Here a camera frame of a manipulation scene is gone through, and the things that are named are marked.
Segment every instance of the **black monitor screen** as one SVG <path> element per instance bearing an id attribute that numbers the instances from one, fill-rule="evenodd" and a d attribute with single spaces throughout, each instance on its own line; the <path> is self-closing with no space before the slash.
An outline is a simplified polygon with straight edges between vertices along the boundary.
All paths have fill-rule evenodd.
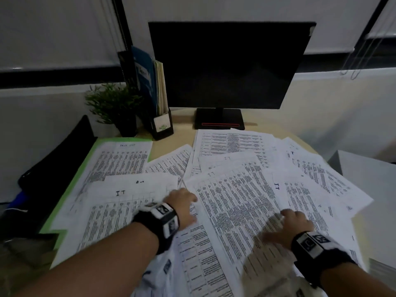
<path id="1" fill-rule="evenodd" d="M 312 22 L 150 22 L 169 106 L 280 108 Z"/>

